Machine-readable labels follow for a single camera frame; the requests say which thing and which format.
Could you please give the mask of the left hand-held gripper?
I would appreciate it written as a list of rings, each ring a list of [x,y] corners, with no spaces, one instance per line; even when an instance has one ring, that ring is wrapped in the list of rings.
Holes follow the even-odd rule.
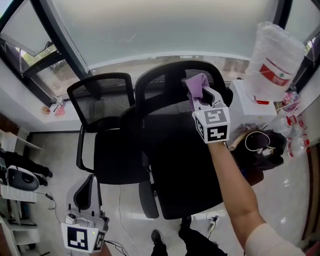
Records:
[[[68,210],[81,212],[91,208],[94,216],[67,211],[61,231],[66,249],[82,253],[99,253],[103,248],[110,219],[101,215],[101,186],[97,177],[89,174],[81,178],[66,195]]]

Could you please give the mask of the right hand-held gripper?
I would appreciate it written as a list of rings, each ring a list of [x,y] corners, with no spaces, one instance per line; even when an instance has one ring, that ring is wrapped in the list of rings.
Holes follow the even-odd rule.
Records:
[[[230,136],[229,108],[219,92],[209,86],[202,88],[202,98],[191,98],[190,108],[195,128],[206,144],[225,142]]]

